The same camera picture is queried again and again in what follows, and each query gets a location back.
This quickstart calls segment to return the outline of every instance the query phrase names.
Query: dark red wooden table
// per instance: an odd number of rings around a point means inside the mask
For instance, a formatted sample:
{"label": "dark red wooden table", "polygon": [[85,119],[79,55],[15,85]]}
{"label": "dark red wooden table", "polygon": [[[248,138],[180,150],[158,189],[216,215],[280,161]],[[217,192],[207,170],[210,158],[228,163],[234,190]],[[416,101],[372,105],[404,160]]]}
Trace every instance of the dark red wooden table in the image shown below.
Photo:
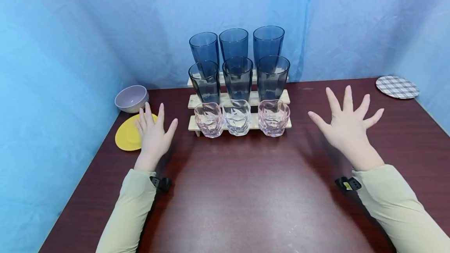
{"label": "dark red wooden table", "polygon": [[[361,253],[394,252],[355,195],[334,179],[350,165],[309,119],[329,121],[325,87],[341,101],[352,85],[355,106],[371,94],[368,115],[386,111],[368,131],[372,145],[393,164],[442,229],[450,234],[450,138],[415,100],[397,100],[375,88],[375,79],[287,85],[292,129],[279,138],[252,130],[216,139],[187,131],[192,88],[150,91],[154,111],[166,106],[166,129],[179,119],[170,155],[159,175],[175,186],[159,194],[142,233],[139,252],[157,253]],[[50,232],[41,252],[94,252],[118,198],[122,180],[139,152],[116,147],[121,113]]]}

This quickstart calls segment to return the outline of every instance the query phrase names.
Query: plaid coaster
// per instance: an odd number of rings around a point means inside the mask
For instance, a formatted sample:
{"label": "plaid coaster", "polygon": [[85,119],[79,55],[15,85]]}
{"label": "plaid coaster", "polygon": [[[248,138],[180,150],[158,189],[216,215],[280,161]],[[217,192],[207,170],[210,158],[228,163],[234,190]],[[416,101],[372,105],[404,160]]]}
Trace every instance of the plaid coaster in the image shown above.
{"label": "plaid coaster", "polygon": [[398,76],[382,76],[375,84],[381,92],[397,99],[413,99],[419,94],[414,83]]}

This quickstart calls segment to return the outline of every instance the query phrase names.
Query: short glass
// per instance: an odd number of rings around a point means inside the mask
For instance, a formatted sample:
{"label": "short glass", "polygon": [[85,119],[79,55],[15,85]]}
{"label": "short glass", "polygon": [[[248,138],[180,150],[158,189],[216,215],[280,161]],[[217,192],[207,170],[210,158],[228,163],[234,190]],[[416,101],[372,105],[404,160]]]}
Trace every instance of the short glass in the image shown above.
{"label": "short glass", "polygon": [[219,64],[219,43],[217,34],[204,32],[194,35],[189,39],[192,55],[196,63],[201,61],[213,61]]}
{"label": "short glass", "polygon": [[213,61],[202,61],[189,68],[189,77],[202,103],[220,104],[219,66]]}
{"label": "short glass", "polygon": [[200,131],[208,138],[222,135],[224,120],[217,103],[202,103],[196,106],[195,122]]}
{"label": "short glass", "polygon": [[254,31],[254,61],[269,55],[280,55],[284,29],[276,25],[266,25]]}
{"label": "short glass", "polygon": [[246,135],[252,124],[250,105],[246,100],[227,100],[222,104],[225,126],[231,135]]}
{"label": "short glass", "polygon": [[285,57],[266,56],[259,60],[257,84],[259,100],[280,99],[291,63]]}
{"label": "short glass", "polygon": [[225,85],[230,99],[250,99],[253,78],[253,62],[246,57],[232,57],[222,65]]}
{"label": "short glass", "polygon": [[248,32],[245,29],[227,29],[219,34],[219,41],[223,61],[248,56]]}
{"label": "short glass", "polygon": [[258,127],[269,137],[279,137],[288,124],[289,107],[282,100],[264,100],[258,105]]}

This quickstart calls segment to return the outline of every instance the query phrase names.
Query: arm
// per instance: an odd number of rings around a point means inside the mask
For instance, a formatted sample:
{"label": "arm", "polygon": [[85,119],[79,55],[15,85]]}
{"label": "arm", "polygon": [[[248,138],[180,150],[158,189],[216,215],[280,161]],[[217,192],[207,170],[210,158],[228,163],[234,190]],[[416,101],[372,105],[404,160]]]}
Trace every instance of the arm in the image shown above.
{"label": "arm", "polygon": [[134,253],[139,244],[142,227],[150,211],[156,188],[150,176],[161,156],[169,150],[178,120],[174,119],[167,133],[164,132],[164,105],[159,108],[156,123],[153,121],[150,105],[139,110],[136,127],[141,137],[141,153],[125,179],[119,199],[100,237],[97,253]]}
{"label": "arm", "polygon": [[340,150],[353,165],[356,179],[363,186],[358,196],[370,215],[381,224],[399,253],[448,252],[450,239],[418,202],[414,192],[400,173],[385,165],[370,145],[366,130],[381,118],[384,109],[364,120],[370,96],[353,111],[352,89],[347,86],[343,109],[327,88],[331,124],[313,113],[311,119],[329,143]]}

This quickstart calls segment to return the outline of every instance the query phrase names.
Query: ceramic bowl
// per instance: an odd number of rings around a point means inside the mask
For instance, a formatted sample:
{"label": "ceramic bowl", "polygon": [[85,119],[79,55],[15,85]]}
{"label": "ceramic bowl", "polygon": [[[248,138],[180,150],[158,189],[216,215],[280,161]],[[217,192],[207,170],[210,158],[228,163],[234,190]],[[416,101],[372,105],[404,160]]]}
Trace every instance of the ceramic bowl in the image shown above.
{"label": "ceramic bowl", "polygon": [[114,103],[120,110],[130,114],[139,112],[148,101],[148,91],[142,85],[133,85],[125,88],[117,94]]}

